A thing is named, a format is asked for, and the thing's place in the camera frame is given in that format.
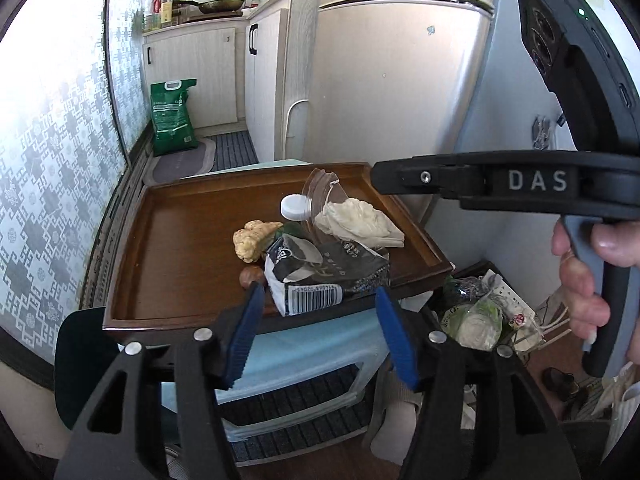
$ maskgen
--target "yellow bottle label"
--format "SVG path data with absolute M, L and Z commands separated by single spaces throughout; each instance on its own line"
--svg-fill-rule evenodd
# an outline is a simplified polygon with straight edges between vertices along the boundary
M 165 2 L 160 7 L 161 21 L 163 23 L 171 22 L 171 2 Z

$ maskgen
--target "wooden tray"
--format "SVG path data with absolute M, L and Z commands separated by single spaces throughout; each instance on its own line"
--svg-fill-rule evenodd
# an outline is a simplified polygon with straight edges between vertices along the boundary
M 389 249 L 396 298 L 443 283 L 451 264 L 395 196 L 376 192 L 368 164 L 317 167 L 335 172 L 347 195 L 373 204 L 404 232 L 405 247 Z M 280 215 L 281 199 L 301 192 L 313 168 L 238 171 L 146 188 L 116 258 L 104 329 L 122 341 L 135 336 L 160 344 L 174 339 L 167 330 L 208 325 L 220 311 L 241 304 L 244 290 L 238 276 L 246 264 L 234 252 L 233 233 L 249 220 L 286 221 Z M 368 296 L 308 314 L 264 317 L 259 332 L 346 316 L 373 305 Z

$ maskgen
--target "ginger root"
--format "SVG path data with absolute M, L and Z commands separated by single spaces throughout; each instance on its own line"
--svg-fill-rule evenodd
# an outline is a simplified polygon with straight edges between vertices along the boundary
M 247 264 L 255 262 L 260 254 L 271 245 L 276 230 L 282 227 L 282 222 L 263 222 L 251 220 L 234 233 L 236 255 Z

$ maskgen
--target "white lid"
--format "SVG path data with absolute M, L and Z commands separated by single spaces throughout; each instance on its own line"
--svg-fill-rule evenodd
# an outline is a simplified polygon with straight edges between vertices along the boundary
M 292 222 L 306 220 L 308 198 L 304 195 L 287 195 L 280 202 L 280 214 Z

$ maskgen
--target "human hand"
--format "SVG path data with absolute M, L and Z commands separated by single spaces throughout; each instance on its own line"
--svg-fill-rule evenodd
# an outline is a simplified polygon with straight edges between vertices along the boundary
M 610 264 L 640 267 L 640 222 L 596 224 L 591 231 L 591 245 L 598 256 Z M 593 342 L 596 328 L 609 321 L 609 305 L 595 293 L 593 274 L 575 257 L 569 235 L 560 222 L 554 227 L 551 251 L 561 257 L 560 282 L 564 304 L 569 308 L 569 327 L 578 337 Z M 640 364 L 640 320 L 636 322 L 626 356 Z

